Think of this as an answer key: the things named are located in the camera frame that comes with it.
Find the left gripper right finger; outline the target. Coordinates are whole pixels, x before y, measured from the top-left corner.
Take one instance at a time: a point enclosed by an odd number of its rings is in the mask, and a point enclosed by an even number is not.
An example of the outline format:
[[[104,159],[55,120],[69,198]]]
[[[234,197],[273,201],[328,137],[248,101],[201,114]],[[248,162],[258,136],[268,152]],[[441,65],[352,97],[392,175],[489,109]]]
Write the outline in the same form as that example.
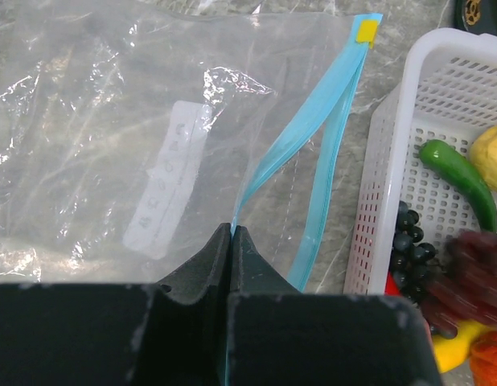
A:
[[[439,385],[418,310],[387,295],[303,294],[232,238],[225,381],[229,385]]]

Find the red grape bunch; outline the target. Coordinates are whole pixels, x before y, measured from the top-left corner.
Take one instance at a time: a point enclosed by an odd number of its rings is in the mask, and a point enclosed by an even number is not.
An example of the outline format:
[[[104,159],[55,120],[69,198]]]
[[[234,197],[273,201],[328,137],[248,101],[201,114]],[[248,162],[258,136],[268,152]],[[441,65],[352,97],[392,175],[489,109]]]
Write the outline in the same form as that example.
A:
[[[448,267],[427,281],[426,321],[454,337],[465,321],[497,330],[497,233],[466,231],[446,244]]]

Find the clear zip top bag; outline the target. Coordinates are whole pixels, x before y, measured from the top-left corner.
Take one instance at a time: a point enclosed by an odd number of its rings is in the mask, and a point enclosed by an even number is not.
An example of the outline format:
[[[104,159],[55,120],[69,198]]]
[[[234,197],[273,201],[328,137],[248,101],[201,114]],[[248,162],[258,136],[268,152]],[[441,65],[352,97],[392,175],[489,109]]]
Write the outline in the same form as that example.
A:
[[[23,2],[0,79],[0,283],[154,282],[224,223],[303,290],[381,20]]]

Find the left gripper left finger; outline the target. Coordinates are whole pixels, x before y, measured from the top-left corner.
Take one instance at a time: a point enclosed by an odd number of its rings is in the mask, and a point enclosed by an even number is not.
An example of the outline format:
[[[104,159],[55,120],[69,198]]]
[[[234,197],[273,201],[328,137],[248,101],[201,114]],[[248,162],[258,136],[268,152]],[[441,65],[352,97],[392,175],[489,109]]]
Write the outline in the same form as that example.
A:
[[[0,284],[0,385],[220,385],[231,227],[154,284]]]

